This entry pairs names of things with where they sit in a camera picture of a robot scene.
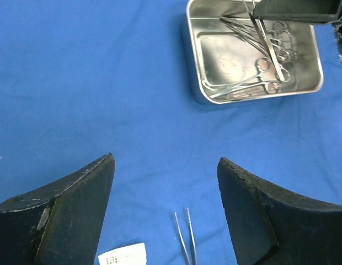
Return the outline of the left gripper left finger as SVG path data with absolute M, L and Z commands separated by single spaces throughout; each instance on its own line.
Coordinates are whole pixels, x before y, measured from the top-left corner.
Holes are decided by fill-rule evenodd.
M 0 264 L 94 264 L 114 173 L 109 153 L 0 203 Z

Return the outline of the steel forceps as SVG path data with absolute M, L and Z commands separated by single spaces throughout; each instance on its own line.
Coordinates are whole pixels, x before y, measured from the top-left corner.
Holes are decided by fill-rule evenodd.
M 266 28 L 262 20 L 260 19 L 255 19 L 254 16 L 252 15 L 251 11 L 249 10 L 249 7 L 246 3 L 246 1 L 242 1 L 245 9 L 249 15 L 249 18 L 253 24 L 253 27 L 257 33 L 257 36 L 263 45 L 264 49 L 266 50 L 267 54 L 269 55 L 272 65 L 274 66 L 274 69 L 276 71 L 277 77 L 279 78 L 280 82 L 284 82 L 284 74 L 282 73 L 280 64 L 277 60 L 274 48 L 272 46 L 271 41 L 266 37 Z
M 176 230 L 178 233 L 178 239 L 179 239 L 180 247 L 181 247 L 184 259 L 185 259 L 185 264 L 197 265 L 199 263 L 198 263 L 198 258 L 197 258 L 196 241 L 195 241 L 193 222 L 191 219 L 189 207 L 185 208 L 185 213 L 186 213 L 186 224 L 187 224 L 187 229 L 188 229 L 187 237 L 184 237 L 184 233 L 181 229 L 178 213 L 177 212 L 173 213 Z

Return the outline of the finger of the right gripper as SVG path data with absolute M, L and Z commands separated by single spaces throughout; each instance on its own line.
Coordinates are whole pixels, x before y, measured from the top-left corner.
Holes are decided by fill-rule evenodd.
M 337 23 L 342 22 L 342 1 L 260 1 L 253 16 L 311 24 Z

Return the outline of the metal instrument tray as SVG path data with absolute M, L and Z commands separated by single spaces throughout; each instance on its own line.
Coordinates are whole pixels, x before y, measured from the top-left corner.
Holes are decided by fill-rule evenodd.
M 297 61 L 279 63 L 285 78 L 279 90 L 268 93 L 258 86 L 210 98 L 216 89 L 255 75 L 256 59 L 263 56 L 270 59 L 268 54 L 263 54 L 226 27 L 220 21 L 222 16 L 251 21 L 242 1 L 189 1 L 186 6 L 186 58 L 191 91 L 199 103 L 221 105 L 320 90 L 324 78 L 314 27 L 276 20 L 266 21 L 265 28 L 272 28 L 273 22 L 286 23 L 293 35 L 293 48 L 298 53 Z M 279 80 L 272 62 L 264 78 Z

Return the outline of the white suture packet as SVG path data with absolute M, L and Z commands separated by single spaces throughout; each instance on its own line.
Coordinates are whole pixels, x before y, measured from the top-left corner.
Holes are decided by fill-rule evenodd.
M 136 243 L 113 249 L 98 256 L 101 265 L 146 265 L 147 253 L 144 243 Z

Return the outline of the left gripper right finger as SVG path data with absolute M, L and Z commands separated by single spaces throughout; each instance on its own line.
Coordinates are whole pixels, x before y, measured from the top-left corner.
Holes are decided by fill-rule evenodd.
M 342 264 L 342 205 L 292 192 L 227 158 L 217 179 L 238 264 Z

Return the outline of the blue surgical drape cloth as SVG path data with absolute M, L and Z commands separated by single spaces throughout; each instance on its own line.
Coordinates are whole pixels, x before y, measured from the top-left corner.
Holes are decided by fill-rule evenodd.
M 111 153 L 98 253 L 143 242 L 184 264 L 189 207 L 199 264 L 236 264 L 217 165 L 226 157 L 342 205 L 342 65 L 317 26 L 315 93 L 202 105 L 190 91 L 185 1 L 0 1 L 0 203 Z

